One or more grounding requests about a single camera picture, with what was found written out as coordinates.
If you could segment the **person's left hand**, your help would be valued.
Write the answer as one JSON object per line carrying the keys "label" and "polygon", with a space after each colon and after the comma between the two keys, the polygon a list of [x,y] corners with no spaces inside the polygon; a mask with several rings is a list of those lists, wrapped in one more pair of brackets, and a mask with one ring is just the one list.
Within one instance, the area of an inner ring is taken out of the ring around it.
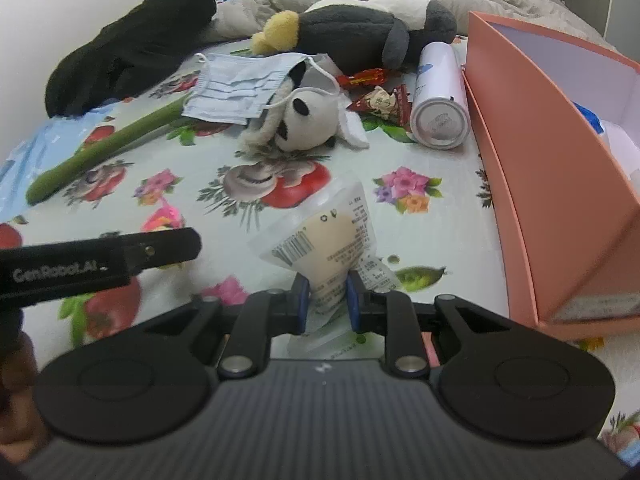
{"label": "person's left hand", "polygon": [[32,396],[38,370],[29,336],[20,333],[17,349],[1,364],[1,454],[23,463],[49,440]]}

